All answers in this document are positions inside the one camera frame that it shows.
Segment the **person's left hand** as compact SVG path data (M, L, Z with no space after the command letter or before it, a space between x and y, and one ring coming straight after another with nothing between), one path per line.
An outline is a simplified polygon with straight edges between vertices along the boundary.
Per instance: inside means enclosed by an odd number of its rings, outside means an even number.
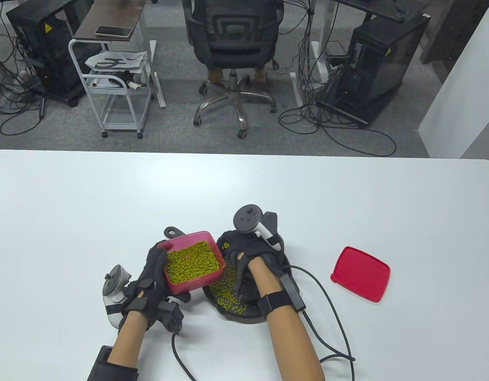
M166 281L164 269L168 263L168 254L164 248L159 248L157 242L148 252L144 269L140 276L125 287L125 301L120 307L122 319L118 328L122 329L129 312L139 312L147 320L147 329L157 321L175 335L182 329L183 313L178 303L171 302L174 297L181 302L191 300L190 292L176 294Z

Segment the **person's right hand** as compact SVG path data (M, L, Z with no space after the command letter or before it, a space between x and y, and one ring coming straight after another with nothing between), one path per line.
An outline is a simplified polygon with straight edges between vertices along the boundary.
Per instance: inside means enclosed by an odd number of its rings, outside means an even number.
M285 274L283 252L275 251L253 233L237 230L226 231L216 243L224 259L236 270L234 293L256 298L267 287L279 290L279 278Z

